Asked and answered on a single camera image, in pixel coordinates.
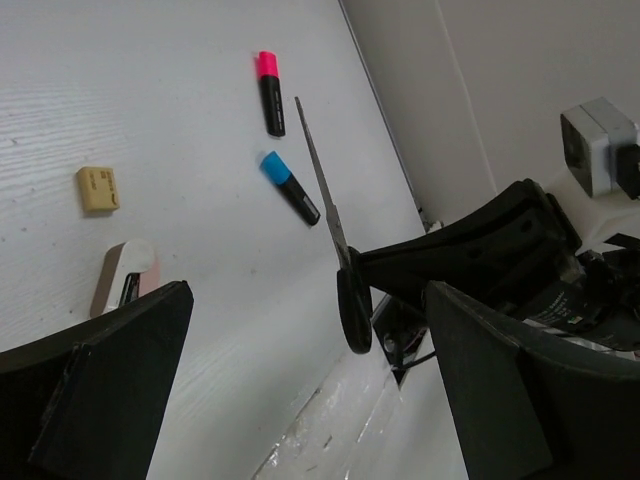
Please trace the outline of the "pink cap black highlighter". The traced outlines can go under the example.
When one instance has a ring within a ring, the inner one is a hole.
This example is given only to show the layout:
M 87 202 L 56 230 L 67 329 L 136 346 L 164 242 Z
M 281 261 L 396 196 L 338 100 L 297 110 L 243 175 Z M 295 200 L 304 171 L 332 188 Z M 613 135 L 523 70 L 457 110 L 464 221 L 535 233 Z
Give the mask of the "pink cap black highlighter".
M 258 54 L 258 84 L 267 133 L 280 138 L 286 134 L 277 56 L 270 51 Z

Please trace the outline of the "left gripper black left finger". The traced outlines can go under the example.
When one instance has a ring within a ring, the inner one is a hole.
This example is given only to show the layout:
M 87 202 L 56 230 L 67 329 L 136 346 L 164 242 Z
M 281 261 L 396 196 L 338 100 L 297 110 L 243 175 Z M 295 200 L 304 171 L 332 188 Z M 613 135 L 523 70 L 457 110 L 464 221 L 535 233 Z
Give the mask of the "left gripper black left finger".
M 2 478 L 145 478 L 192 309 L 174 281 L 2 352 Z

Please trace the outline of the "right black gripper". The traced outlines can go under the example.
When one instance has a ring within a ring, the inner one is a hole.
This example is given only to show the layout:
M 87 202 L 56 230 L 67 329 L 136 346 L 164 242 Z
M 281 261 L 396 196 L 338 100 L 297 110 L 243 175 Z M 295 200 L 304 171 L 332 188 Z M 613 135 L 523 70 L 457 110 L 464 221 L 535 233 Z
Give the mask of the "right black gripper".
M 602 256 L 574 256 L 581 244 L 556 198 L 525 179 L 451 225 L 361 253 L 359 269 L 407 303 L 442 281 L 517 320 L 637 351 L 639 306 Z

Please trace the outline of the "black handled scissors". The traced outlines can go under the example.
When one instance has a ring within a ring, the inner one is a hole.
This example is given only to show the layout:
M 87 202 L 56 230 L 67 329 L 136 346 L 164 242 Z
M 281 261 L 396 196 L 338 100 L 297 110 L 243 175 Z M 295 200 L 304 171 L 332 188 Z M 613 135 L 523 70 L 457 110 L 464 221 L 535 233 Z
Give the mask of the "black handled scissors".
M 358 355 L 366 354 L 372 345 L 373 303 L 370 287 L 362 279 L 359 269 L 360 254 L 346 241 L 337 207 L 321 166 L 311 131 L 305 118 L 302 102 L 294 97 L 301 127 L 325 207 L 325 218 L 339 262 L 337 271 L 337 297 L 341 325 L 347 344 Z

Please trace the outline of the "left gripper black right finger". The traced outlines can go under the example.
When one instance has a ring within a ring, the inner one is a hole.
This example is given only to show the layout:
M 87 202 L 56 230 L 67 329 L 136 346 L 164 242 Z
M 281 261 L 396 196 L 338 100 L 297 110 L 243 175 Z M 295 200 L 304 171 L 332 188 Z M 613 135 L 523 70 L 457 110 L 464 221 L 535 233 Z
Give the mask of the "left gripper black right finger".
M 469 478 L 638 478 L 638 362 L 557 338 L 443 282 L 424 295 Z

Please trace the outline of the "blue cap black highlighter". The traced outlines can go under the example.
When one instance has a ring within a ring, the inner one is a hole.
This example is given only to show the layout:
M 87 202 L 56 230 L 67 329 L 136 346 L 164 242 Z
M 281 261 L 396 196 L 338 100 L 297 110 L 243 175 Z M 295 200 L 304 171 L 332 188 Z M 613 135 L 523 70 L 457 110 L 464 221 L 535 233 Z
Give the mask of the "blue cap black highlighter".
M 308 226 L 319 222 L 319 210 L 277 152 L 269 152 L 260 162 L 260 168 Z

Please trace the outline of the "small tan eraser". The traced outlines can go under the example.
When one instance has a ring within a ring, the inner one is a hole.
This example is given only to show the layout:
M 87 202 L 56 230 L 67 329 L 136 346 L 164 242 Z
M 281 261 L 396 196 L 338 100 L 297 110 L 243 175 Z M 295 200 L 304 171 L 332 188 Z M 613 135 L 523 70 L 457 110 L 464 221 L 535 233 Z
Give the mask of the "small tan eraser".
M 112 168 L 85 166 L 78 170 L 76 179 L 85 213 L 113 212 L 120 208 Z

